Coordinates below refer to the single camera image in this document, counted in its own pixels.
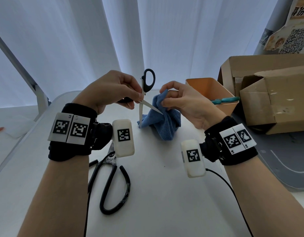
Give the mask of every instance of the blue towel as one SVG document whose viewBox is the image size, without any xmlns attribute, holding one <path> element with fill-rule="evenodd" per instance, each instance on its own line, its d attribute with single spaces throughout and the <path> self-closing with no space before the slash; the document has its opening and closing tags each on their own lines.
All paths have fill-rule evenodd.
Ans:
<svg viewBox="0 0 304 237">
<path fill-rule="evenodd" d="M 162 94 L 154 96 L 152 102 L 152 105 L 164 115 L 151 109 L 147 115 L 142 115 L 142 128 L 154 125 L 162 140 L 171 141 L 175 131 L 180 127 L 180 112 L 177 110 L 167 111 L 165 107 L 162 107 L 161 102 L 167 93 L 168 90 L 165 90 Z"/>
</svg>

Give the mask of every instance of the orange box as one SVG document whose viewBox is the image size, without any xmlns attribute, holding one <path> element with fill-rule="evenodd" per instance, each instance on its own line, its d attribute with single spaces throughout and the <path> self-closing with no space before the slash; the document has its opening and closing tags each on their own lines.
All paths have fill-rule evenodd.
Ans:
<svg viewBox="0 0 304 237">
<path fill-rule="evenodd" d="M 234 95 L 232 95 L 231 92 L 229 92 L 223 85 L 211 77 L 186 79 L 186 84 L 193 87 L 196 91 L 209 100 L 234 97 Z M 235 101 L 230 103 L 221 103 L 220 105 L 216 106 L 226 115 L 230 116 L 238 103 L 239 101 Z"/>
</svg>

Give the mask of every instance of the large black scissors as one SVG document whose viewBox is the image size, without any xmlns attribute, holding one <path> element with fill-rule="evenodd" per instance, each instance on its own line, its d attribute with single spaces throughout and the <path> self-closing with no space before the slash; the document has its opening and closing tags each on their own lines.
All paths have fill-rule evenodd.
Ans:
<svg viewBox="0 0 304 237">
<path fill-rule="evenodd" d="M 146 83 L 146 73 L 147 72 L 151 72 L 153 75 L 153 83 L 151 85 L 147 85 Z M 143 73 L 143 76 L 141 77 L 142 79 L 142 94 L 145 95 L 148 91 L 150 91 L 155 83 L 155 73 L 152 69 L 146 69 Z M 129 97 L 125 97 L 122 100 L 119 100 L 119 103 L 129 103 L 130 101 L 133 101 L 131 98 Z M 150 103 L 148 103 L 145 100 L 139 101 L 140 102 L 140 106 L 139 106 L 139 120 L 140 120 L 140 128 L 141 128 L 141 124 L 142 124 L 142 114 L 143 114 L 143 105 L 146 105 L 147 107 L 150 107 L 151 109 L 157 111 L 158 113 L 162 114 L 163 113 L 161 111 L 159 111 L 156 107 L 154 107 L 153 105 L 151 105 Z"/>
<path fill-rule="evenodd" d="M 106 199 L 111 181 L 112 181 L 112 179 L 115 175 L 115 172 L 117 170 L 117 163 L 116 163 L 116 156 L 115 156 L 115 150 L 114 150 L 113 142 L 111 143 L 111 145 L 109 147 L 108 155 L 101 162 L 98 162 L 98 160 L 94 160 L 94 161 L 89 163 L 89 167 L 91 167 L 93 165 L 96 165 L 95 170 L 94 170 L 94 172 L 91 176 L 91 179 L 88 183 L 88 194 L 89 195 L 91 194 L 92 187 L 93 187 L 94 181 L 96 179 L 96 176 L 98 174 L 98 171 L 104 164 L 112 165 L 112 170 L 111 170 L 110 176 L 107 180 L 107 183 L 106 183 L 106 186 L 104 188 L 103 194 L 101 196 L 99 208 L 100 208 L 100 211 L 104 215 L 111 215 L 111 214 L 117 212 L 119 209 L 121 209 L 121 207 L 123 207 L 124 203 L 127 201 L 129 193 L 130 193 L 130 184 L 131 183 L 130 183 L 129 175 L 127 174 L 126 170 L 124 169 L 123 166 L 120 166 L 119 168 L 120 168 L 124 178 L 126 179 L 126 184 L 127 184 L 126 192 L 125 192 L 122 200 L 114 208 L 112 208 L 110 210 L 105 209 L 105 207 L 104 207 L 105 199 Z"/>
</svg>

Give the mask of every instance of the forearm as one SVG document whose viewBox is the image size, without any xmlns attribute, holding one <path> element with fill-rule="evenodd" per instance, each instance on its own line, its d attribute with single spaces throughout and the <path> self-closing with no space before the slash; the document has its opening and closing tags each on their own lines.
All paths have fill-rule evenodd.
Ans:
<svg viewBox="0 0 304 237">
<path fill-rule="evenodd" d="M 225 171 L 254 237 L 304 236 L 304 208 L 257 156 Z"/>
<path fill-rule="evenodd" d="M 49 161 L 18 237 L 83 236 L 88 165 L 88 156 Z"/>
</svg>

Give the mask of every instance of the scissors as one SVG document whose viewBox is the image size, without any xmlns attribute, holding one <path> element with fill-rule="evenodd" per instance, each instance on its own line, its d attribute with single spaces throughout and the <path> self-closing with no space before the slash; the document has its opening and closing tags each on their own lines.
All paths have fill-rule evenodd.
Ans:
<svg viewBox="0 0 304 237">
<path fill-rule="evenodd" d="M 147 85 L 146 84 L 146 73 L 147 72 L 151 72 L 152 75 L 153 75 L 153 83 L 151 85 Z M 145 95 L 148 91 L 150 91 L 153 86 L 154 86 L 154 83 L 155 83 L 155 73 L 152 69 L 146 69 L 143 73 L 143 76 L 142 76 L 142 94 Z M 133 101 L 132 99 L 130 99 L 129 97 L 125 97 L 123 98 L 122 100 L 119 100 L 118 102 L 119 103 L 129 103 L 130 101 Z M 147 107 L 157 111 L 158 113 L 162 114 L 163 113 L 161 111 L 159 111 L 156 107 L 154 107 L 153 105 L 151 105 L 150 103 L 148 103 L 147 101 L 145 100 L 142 100 L 142 101 L 139 101 L 139 118 L 140 118 L 140 128 L 141 128 L 141 125 L 142 125 L 142 114 L 143 114 L 143 105 L 146 105 Z"/>
<path fill-rule="evenodd" d="M 129 175 L 127 174 L 126 170 L 124 169 L 123 166 L 120 166 L 120 170 L 121 170 L 124 178 L 126 179 L 126 184 L 127 184 L 126 192 L 125 192 L 122 200 L 119 202 L 119 204 L 117 204 L 114 208 L 112 208 L 110 210 L 105 209 L 105 207 L 104 207 L 105 199 L 106 199 L 106 196 L 107 196 L 107 193 L 108 193 L 111 181 L 112 181 L 112 179 L 113 179 L 113 177 L 115 175 L 115 172 L 117 170 L 117 163 L 116 163 L 116 156 L 115 156 L 115 149 L 114 149 L 113 142 L 111 143 L 111 145 L 109 147 L 108 155 L 101 162 L 98 162 L 98 160 L 94 160 L 94 161 L 92 161 L 92 162 L 89 163 L 89 167 L 91 167 L 93 165 L 96 165 L 95 170 L 94 170 L 94 172 L 93 172 L 93 174 L 91 176 L 91 179 L 90 179 L 90 181 L 88 183 L 88 193 L 89 193 L 89 196 L 91 194 L 92 187 L 93 187 L 94 181 L 96 179 L 96 176 L 98 174 L 98 171 L 101 168 L 101 166 L 104 165 L 104 164 L 112 165 L 112 170 L 111 170 L 110 176 L 109 176 L 109 178 L 107 180 L 107 183 L 106 183 L 106 186 L 104 188 L 103 194 L 101 196 L 99 208 L 100 208 L 100 211 L 104 215 L 111 215 L 111 214 L 117 212 L 118 210 L 120 210 L 121 207 L 124 205 L 124 203 L 127 201 L 129 193 L 130 193 L 130 184 L 131 183 L 130 183 Z"/>
<path fill-rule="evenodd" d="M 215 99 L 215 100 L 211 100 L 211 102 L 215 105 L 220 105 L 221 103 L 235 102 L 238 100 L 240 100 L 240 98 L 238 96 L 235 96 L 235 97 L 227 97 L 222 99 Z"/>
</svg>

